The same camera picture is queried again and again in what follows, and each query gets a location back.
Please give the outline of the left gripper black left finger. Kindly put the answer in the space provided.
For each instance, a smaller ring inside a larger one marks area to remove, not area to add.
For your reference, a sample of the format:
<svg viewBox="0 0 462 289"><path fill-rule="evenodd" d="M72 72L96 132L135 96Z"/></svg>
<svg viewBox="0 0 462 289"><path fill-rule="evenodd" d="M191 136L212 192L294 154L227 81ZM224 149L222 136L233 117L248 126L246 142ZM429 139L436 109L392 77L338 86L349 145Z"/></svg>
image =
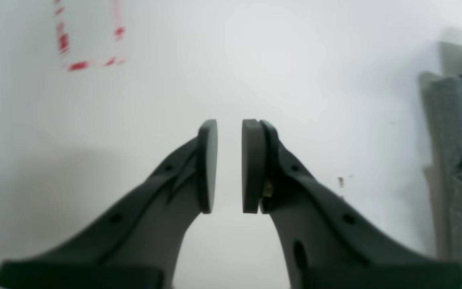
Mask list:
<svg viewBox="0 0 462 289"><path fill-rule="evenodd" d="M183 238L210 214L217 122L174 150L88 227L52 250L0 266L4 289L170 289Z"/></svg>

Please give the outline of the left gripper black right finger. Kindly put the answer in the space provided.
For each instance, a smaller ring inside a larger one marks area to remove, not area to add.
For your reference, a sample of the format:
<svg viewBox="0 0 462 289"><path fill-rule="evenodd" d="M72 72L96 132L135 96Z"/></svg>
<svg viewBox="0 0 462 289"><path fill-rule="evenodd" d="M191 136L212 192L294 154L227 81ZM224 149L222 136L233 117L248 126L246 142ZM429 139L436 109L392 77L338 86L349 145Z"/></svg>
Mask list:
<svg viewBox="0 0 462 289"><path fill-rule="evenodd" d="M396 242L319 183L265 120L242 122L243 212L270 216L292 289L462 289L462 265Z"/></svg>

